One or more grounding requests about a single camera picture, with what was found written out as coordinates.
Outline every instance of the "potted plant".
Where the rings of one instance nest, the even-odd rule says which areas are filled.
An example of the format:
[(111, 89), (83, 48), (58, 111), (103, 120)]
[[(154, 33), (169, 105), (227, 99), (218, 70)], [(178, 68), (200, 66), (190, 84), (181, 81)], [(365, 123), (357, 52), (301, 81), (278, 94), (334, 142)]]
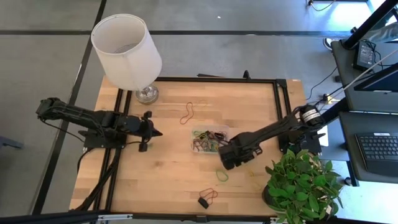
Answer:
[(302, 150), (295, 155), (287, 150), (280, 162), (272, 161), (273, 169), (266, 167), (271, 178), (262, 197), (270, 208), (280, 212), (279, 223), (285, 219), (289, 224), (322, 219), (326, 213), (329, 219), (338, 211), (334, 199), (343, 208), (339, 198), (342, 185), (336, 181), (340, 175), (332, 171), (330, 161), (322, 165), (318, 156), (307, 152)]

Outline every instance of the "white cable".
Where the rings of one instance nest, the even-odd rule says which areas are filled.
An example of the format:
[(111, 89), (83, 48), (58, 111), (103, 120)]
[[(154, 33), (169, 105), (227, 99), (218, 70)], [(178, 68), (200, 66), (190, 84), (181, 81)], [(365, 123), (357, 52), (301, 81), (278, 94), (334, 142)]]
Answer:
[(315, 7), (313, 6), (313, 3), (311, 3), (311, 6), (314, 8), (314, 10), (320, 12), (320, 11), (323, 11), (323, 10), (329, 8), (333, 3), (335, 3), (335, 1), (336, 1), (336, 0), (333, 0), (327, 7), (324, 7), (323, 9), (317, 9), (317, 8), (315, 8)]
[[(346, 85), (342, 90), (340, 90), (338, 93), (335, 94), (334, 97), (340, 95), (342, 92), (344, 92), (348, 87), (350, 87), (352, 84), (354, 84), (354, 82), (356, 82), (357, 80), (359, 80), (363, 75), (367, 74), (368, 71), (370, 71), (373, 67), (375, 67), (376, 65), (378, 65), (379, 63), (381, 63), (382, 61), (384, 61), (386, 58), (390, 57), (391, 55), (395, 54), (396, 52), (398, 52), (398, 49), (391, 52), (389, 55), (385, 56), (384, 58), (382, 58), (380, 61), (376, 62), (374, 65), (372, 65), (370, 68), (368, 68), (365, 72), (363, 72), (362, 74), (360, 74), (358, 77), (356, 77), (353, 81), (351, 81), (348, 85)], [(330, 100), (328, 100), (319, 111), (322, 110), (322, 108), (327, 105), (334, 97), (331, 97)]]

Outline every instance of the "floor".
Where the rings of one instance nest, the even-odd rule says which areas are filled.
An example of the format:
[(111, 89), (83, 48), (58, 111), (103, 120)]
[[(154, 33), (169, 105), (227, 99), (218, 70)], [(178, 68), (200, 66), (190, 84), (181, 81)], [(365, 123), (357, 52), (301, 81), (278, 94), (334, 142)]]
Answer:
[[(289, 31), (285, 33), (288, 35), (262, 36), (153, 35), (153, 40), (163, 60), (161, 76), (194, 77), (205, 73), (241, 77), (243, 71), (249, 70), (253, 78), (301, 79), (309, 96), (311, 87), (336, 67), (331, 52), (322, 44), (322, 36), (347, 34), (353, 26), (360, 26), (371, 14), (372, 3), (336, 2), (327, 10), (316, 12), (306, 7), (305, 0), (113, 0), (107, 2), (103, 17), (135, 14), (145, 20), (149, 30), (160, 31)], [(0, 150), (1, 217), (25, 215), (32, 210), (56, 135), (55, 129), (39, 122), (35, 110), (40, 100), (50, 96), (68, 101), (89, 39), (89, 32), (85, 31), (93, 27), (100, 4), (101, 0), (0, 1), (0, 136), (25, 144), (22, 150)], [(317, 8), (327, 4), (316, 2)], [(41, 35), (24, 32), (32, 30)], [(91, 52), (77, 106), (94, 108), (103, 75), (97, 55)], [(328, 78), (313, 90), (309, 102), (340, 86)], [(76, 133), (79, 129), (71, 124), (68, 130)], [(80, 142), (66, 136), (44, 213), (68, 210), (81, 149)], [(333, 164), (343, 177), (348, 176), (345, 162)], [(385, 203), (394, 201), (397, 186), (360, 184), (343, 189), (345, 208), (337, 216), (398, 222), (394, 206)]]

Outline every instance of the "computer monitor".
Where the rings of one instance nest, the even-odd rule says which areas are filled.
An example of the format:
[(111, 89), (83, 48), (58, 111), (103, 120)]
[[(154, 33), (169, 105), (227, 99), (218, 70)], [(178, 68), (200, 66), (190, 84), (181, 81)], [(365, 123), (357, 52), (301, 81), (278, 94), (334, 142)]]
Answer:
[(371, 78), (356, 85), (354, 90), (398, 93), (398, 63), (377, 72)]

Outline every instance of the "power adapter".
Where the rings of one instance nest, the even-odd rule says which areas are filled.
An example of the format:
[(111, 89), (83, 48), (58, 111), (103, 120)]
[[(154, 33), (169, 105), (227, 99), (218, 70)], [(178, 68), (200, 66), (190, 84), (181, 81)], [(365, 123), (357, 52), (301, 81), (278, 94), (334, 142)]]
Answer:
[(353, 68), (366, 71), (374, 63), (374, 51), (365, 42), (359, 42), (355, 49)]

